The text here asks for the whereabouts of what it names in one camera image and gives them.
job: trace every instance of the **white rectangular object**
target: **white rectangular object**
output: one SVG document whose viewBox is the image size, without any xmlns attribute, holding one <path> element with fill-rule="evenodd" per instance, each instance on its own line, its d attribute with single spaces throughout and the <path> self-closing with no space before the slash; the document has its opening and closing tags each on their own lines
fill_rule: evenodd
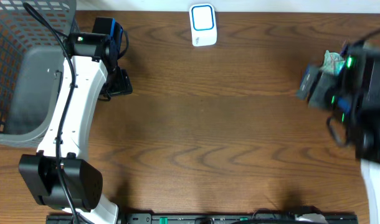
<svg viewBox="0 0 380 224">
<path fill-rule="evenodd" d="M 211 4 L 190 7 L 191 39 L 195 47 L 213 45 L 217 40 L 215 9 Z"/>
</svg>

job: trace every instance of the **brown wood tabletop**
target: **brown wood tabletop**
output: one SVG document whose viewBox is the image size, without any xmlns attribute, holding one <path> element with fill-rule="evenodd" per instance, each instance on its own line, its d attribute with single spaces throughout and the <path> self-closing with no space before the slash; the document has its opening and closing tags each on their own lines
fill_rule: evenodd
<svg viewBox="0 0 380 224">
<path fill-rule="evenodd" d="M 129 33 L 119 63 L 133 94 L 98 102 L 89 162 L 103 193 L 156 213 L 252 213 L 314 205 L 369 223 L 354 149 L 339 148 L 329 113 L 295 98 L 325 50 L 380 27 L 380 15 L 217 13 L 218 40 L 191 44 L 186 12 L 77 12 L 81 31 L 114 17 Z M 0 146 L 0 223 L 44 223 L 18 173 L 21 154 Z"/>
</svg>

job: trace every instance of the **perforated plastic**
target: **perforated plastic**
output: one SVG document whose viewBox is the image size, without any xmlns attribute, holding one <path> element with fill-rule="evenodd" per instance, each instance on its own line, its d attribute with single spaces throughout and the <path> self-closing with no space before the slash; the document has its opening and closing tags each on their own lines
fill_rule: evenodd
<svg viewBox="0 0 380 224">
<path fill-rule="evenodd" d="M 37 146 L 50 123 L 60 82 L 55 70 L 64 58 L 53 35 L 22 2 L 0 1 L 0 144 L 27 147 Z M 56 30 L 78 31 L 76 1 L 25 2 Z"/>
</svg>

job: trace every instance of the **basket mesh side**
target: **basket mesh side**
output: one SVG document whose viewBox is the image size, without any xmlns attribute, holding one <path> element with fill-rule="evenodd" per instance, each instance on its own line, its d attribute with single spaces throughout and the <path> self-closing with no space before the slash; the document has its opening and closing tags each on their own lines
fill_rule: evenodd
<svg viewBox="0 0 380 224">
<path fill-rule="evenodd" d="M 6 126 L 24 54 L 36 45 L 58 45 L 50 31 L 26 12 L 22 2 L 0 0 L 0 133 Z M 76 27 L 75 21 L 72 22 L 75 14 L 73 1 L 26 2 L 56 30 L 68 34 L 71 27 Z"/>
</svg>

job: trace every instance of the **wooden surface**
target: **wooden surface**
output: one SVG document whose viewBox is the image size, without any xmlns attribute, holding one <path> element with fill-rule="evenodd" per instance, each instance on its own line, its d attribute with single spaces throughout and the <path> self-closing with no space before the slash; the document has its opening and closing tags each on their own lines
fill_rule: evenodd
<svg viewBox="0 0 380 224">
<path fill-rule="evenodd" d="M 355 212 L 368 201 L 352 148 L 335 146 L 328 113 L 294 97 L 309 62 L 380 27 L 380 15 L 218 13 L 218 41 L 191 45 L 185 12 L 78 12 L 129 33 L 120 65 L 133 94 L 99 102 L 90 163 L 103 192 L 156 213 L 253 212 L 314 205 Z M 35 149 L 0 146 L 0 223 L 44 223 L 17 165 Z"/>
</svg>

